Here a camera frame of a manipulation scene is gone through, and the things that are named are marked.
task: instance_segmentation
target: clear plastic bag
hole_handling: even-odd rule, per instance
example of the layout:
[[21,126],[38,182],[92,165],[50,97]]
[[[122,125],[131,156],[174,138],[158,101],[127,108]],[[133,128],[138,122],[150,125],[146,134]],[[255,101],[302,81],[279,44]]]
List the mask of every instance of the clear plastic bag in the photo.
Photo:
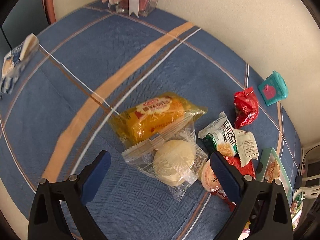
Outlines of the clear plastic bag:
[[199,178],[208,158],[196,144],[192,116],[177,119],[124,151],[122,156],[130,166],[167,184],[177,201],[181,201],[185,191]]
[[173,92],[166,92],[113,116],[109,124],[129,148],[150,138],[179,118],[192,116],[195,121],[206,112],[206,107],[196,106]]

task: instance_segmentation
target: chair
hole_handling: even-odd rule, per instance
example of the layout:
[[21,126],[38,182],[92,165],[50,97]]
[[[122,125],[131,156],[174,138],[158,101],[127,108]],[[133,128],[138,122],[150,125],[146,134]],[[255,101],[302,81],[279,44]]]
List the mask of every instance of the chair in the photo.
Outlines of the chair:
[[301,192],[303,192],[303,198],[314,199],[320,194],[320,186],[301,187],[294,193],[293,199]]

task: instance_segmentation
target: white snack wrapper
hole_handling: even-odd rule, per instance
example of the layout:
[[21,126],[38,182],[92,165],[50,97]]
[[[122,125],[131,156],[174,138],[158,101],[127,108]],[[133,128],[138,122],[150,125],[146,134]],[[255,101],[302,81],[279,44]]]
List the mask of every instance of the white snack wrapper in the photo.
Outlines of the white snack wrapper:
[[241,167],[246,166],[251,159],[258,160],[259,152],[252,132],[234,129]]
[[233,157],[238,153],[234,129],[225,112],[221,112],[217,120],[199,131],[198,138],[202,139],[210,154],[220,151],[224,156]]

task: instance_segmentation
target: white stripe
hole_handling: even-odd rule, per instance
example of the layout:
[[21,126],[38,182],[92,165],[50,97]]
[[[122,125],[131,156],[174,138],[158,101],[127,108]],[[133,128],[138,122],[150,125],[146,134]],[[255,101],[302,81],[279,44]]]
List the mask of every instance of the white stripe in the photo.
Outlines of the white stripe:
[[[4,127],[2,126],[1,120],[0,120],[0,125],[1,125],[1,129],[2,129],[2,134],[4,134]],[[8,147],[8,149],[9,149],[9,151],[10,151],[11,157],[12,157],[15,165],[17,166],[18,170],[20,171],[22,177],[24,178],[24,180],[26,181],[26,183],[29,185],[29,187],[31,188],[31,190],[33,191],[33,193],[36,193],[35,190],[33,189],[33,187],[29,184],[27,178],[24,176],[22,170],[19,168],[19,166],[18,166],[18,164],[17,164],[17,162],[16,162],[16,160],[15,160],[15,158],[14,158],[14,156],[13,156],[13,153],[12,153],[12,151],[11,151],[11,148],[9,147],[9,143],[8,143],[8,141],[7,141],[7,137],[6,137],[5,134],[4,134],[4,140],[5,140],[5,143],[7,144],[7,147]]]
[[[283,124],[283,107],[282,107],[282,105],[281,105],[281,120],[282,120],[282,124]],[[292,159],[293,159],[293,163],[297,166],[297,164],[296,164],[296,162],[295,162],[295,160],[294,160],[294,157],[293,157],[293,155],[292,155],[292,152],[291,152],[291,150],[290,150],[290,148],[289,148],[289,145],[288,145],[288,143],[287,143],[287,140],[284,138],[284,125],[282,125],[282,138],[283,138],[283,141],[285,142],[285,144],[287,145],[287,147],[288,147],[288,150],[289,150],[289,152],[290,152],[290,154],[291,154],[291,157],[292,157]]]
[[[191,33],[189,36],[187,36],[183,41],[181,41],[179,44],[177,44],[176,46],[174,46],[169,52],[168,54],[166,54],[152,69],[150,69],[150,71],[145,74],[120,100],[119,102],[115,105],[114,109],[117,109],[122,102],[138,87],[138,85],[140,85],[142,83],[142,81],[144,81],[157,67],[159,67],[161,65],[162,62],[164,62],[174,51],[175,49],[177,49],[184,41],[186,41],[187,39],[189,39],[192,35],[194,35],[195,33],[197,33],[199,30],[201,30],[201,28],[197,29],[196,31],[194,31],[193,33]],[[100,130],[102,129],[102,127],[105,125],[105,123],[108,121],[108,119],[110,118],[110,116],[112,115],[112,113],[114,112],[114,109],[112,109],[110,111],[110,113],[105,117],[105,119],[103,120],[103,122],[100,124],[100,126],[94,131],[93,135],[91,136],[88,144],[86,145],[86,147],[84,148],[84,150],[82,151],[81,155],[79,156],[79,159],[76,162],[76,165],[73,167],[71,174],[74,174],[76,172],[76,169],[78,168],[83,156],[85,155],[85,153],[87,152],[88,148],[90,147],[91,143],[93,142],[94,138],[97,136],[97,134],[100,132]]]
[[189,231],[186,233],[186,235],[184,236],[184,238],[182,238],[182,240],[186,239],[186,237],[189,235],[189,233],[191,232],[192,228],[194,227],[194,225],[197,223],[199,217],[201,216],[205,206],[207,205],[207,203],[209,202],[209,199],[211,197],[211,193],[209,194],[209,197],[207,198],[207,201],[204,203],[199,215],[197,216],[196,220],[193,222],[192,226],[190,227]]
[[[108,18],[108,17],[110,17],[110,16],[112,16],[112,15],[113,15],[113,14],[108,14],[108,15],[102,17],[102,18],[99,18],[98,20],[90,23],[89,25],[87,25],[87,26],[84,27],[83,29],[80,29],[79,31],[75,32],[74,34],[72,34],[71,36],[69,36],[67,39],[65,39],[61,44],[59,44],[57,47],[55,47],[55,49],[54,49],[53,51],[51,51],[51,53],[56,52],[62,45],[64,45],[66,42],[70,41],[72,38],[74,38],[75,36],[77,36],[79,33],[85,31],[86,29],[88,29],[88,28],[91,27],[92,25],[95,25],[96,23],[98,23],[98,22],[100,22],[100,21],[102,21],[102,20],[104,20],[104,19],[106,19],[106,18]],[[31,75],[27,78],[27,81],[22,85],[21,89],[18,91],[18,93],[17,93],[17,95],[16,95],[16,97],[15,97],[15,99],[14,99],[14,101],[13,101],[13,103],[12,103],[12,105],[11,105],[9,111],[8,111],[7,118],[4,120],[3,128],[5,128],[5,126],[6,126],[6,124],[7,124],[7,121],[8,121],[8,119],[9,119],[10,113],[11,113],[11,111],[12,111],[12,109],[13,109],[13,106],[14,106],[14,104],[16,103],[19,95],[21,94],[21,91],[24,89],[25,85],[28,83],[28,81],[30,80],[30,78],[35,74],[35,72],[38,70],[38,68],[40,68],[40,66],[41,66],[48,58],[49,58],[49,55],[46,56],[46,57],[44,57],[44,59],[43,59],[43,60],[39,63],[39,65],[34,69],[34,71],[31,73]]]
[[287,140],[284,138],[284,135],[283,135],[283,133],[279,130],[279,128],[278,128],[278,126],[276,125],[276,123],[271,119],[271,117],[265,112],[265,110],[259,105],[259,108],[266,114],[266,116],[270,119],[270,121],[275,125],[275,127],[277,128],[277,130],[279,131],[279,133],[281,134],[281,136],[282,136],[282,138],[283,138],[283,140],[284,140],[284,142],[285,142],[285,144],[287,145],[287,147],[288,147],[288,150],[289,150],[289,152],[290,152],[290,154],[291,154],[291,156],[292,156],[292,158],[293,158],[293,155],[292,155],[292,152],[291,152],[291,150],[290,150],[290,148],[289,148],[289,145],[288,145],[288,143],[287,143]]
[[104,98],[102,98],[101,96],[99,96],[96,92],[92,91],[86,84],[84,84],[80,79],[78,79],[70,70],[68,70],[65,65],[58,61],[52,54],[50,54],[49,52],[47,52],[44,47],[41,46],[41,44],[39,44],[40,47],[46,52],[48,53],[56,62],[58,62],[61,66],[63,66],[65,68],[66,71],[68,71],[70,73],[70,75],[72,75],[76,80],[78,80],[82,85],[84,85],[91,93],[95,94],[98,98],[100,98],[101,100],[103,100],[103,102],[109,106],[111,109],[112,107],[104,100]]
[[212,58],[208,57],[207,55],[205,55],[204,53],[202,53],[201,51],[199,51],[198,49],[190,46],[188,43],[184,43],[186,46],[188,46],[190,49],[194,50],[195,52],[197,52],[198,54],[200,54],[202,57],[206,58],[207,60],[209,60],[211,63],[213,63],[214,65],[216,65],[220,70],[223,71],[223,73],[225,73],[229,78],[231,78],[241,89],[243,89],[244,87],[242,86],[242,84],[240,84],[237,80],[235,80],[227,71],[225,71],[221,66],[219,66]]
[[247,82],[246,82],[246,85],[245,85],[246,89],[248,88],[248,85],[249,85],[249,64],[248,63],[247,63],[247,68],[248,68],[248,73],[247,73]]
[[280,160],[281,160],[281,157],[282,157],[283,148],[284,148],[284,140],[283,140],[283,142],[282,142],[282,150],[281,150],[281,154],[280,154],[280,156],[279,156],[279,159],[280,159]]
[[[296,131],[294,131],[294,151],[293,151],[293,161],[294,161],[294,157],[296,155]],[[290,178],[290,182],[292,179],[292,175],[293,175],[293,168],[292,168],[292,173],[291,173],[291,178]]]

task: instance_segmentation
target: blue tablecloth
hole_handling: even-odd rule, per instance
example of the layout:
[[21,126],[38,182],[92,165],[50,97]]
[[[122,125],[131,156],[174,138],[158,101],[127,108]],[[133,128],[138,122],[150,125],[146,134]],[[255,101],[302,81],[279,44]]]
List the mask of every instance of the blue tablecloth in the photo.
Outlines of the blue tablecloth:
[[166,185],[125,164],[122,143],[103,125],[108,105],[122,112],[166,91],[209,108],[195,124],[198,132],[221,111],[233,123],[234,93],[252,86],[260,113],[244,130],[254,133],[259,152],[276,149],[294,184],[300,140],[285,110],[266,106],[257,88],[263,79],[197,26],[158,9],[137,19],[96,2],[38,37],[43,48],[0,102],[0,177],[26,218],[41,177],[65,180],[107,150],[111,168],[87,207],[108,239],[213,239],[228,206],[199,181],[181,202],[173,200]]

